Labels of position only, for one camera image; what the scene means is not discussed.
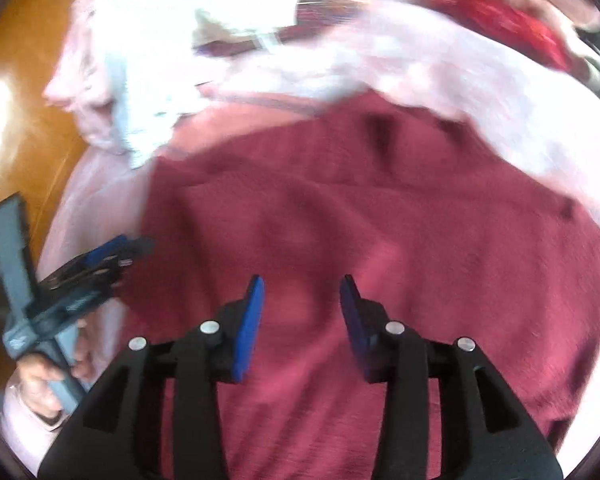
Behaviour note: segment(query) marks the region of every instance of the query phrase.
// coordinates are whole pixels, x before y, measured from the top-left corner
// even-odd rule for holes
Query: red cloth
[[[534,61],[571,71],[564,41],[541,20],[504,0],[434,0],[438,8],[475,32],[510,46]]]
[[[345,273],[422,336],[475,338],[545,433],[574,414],[600,344],[600,230],[584,209],[470,126],[374,92],[158,161],[142,232],[155,254],[123,284],[126,338],[181,336],[252,274],[266,281],[246,382],[219,387],[234,479],[370,477],[384,387],[356,370]],[[435,471],[439,428],[431,441]]]

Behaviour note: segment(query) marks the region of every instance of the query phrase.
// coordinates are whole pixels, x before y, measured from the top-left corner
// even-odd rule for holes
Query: silver screw
[[[458,339],[458,348],[465,352],[473,352],[475,350],[475,341],[470,337],[461,337]]]
[[[203,334],[215,334],[220,330],[220,324],[217,321],[205,321],[200,325],[200,332]]]
[[[146,339],[141,335],[136,336],[135,338],[129,341],[129,348],[131,348],[134,352],[138,350],[142,350],[146,346]]]
[[[384,326],[384,329],[393,335],[400,335],[404,332],[404,325],[400,321],[390,321]]]

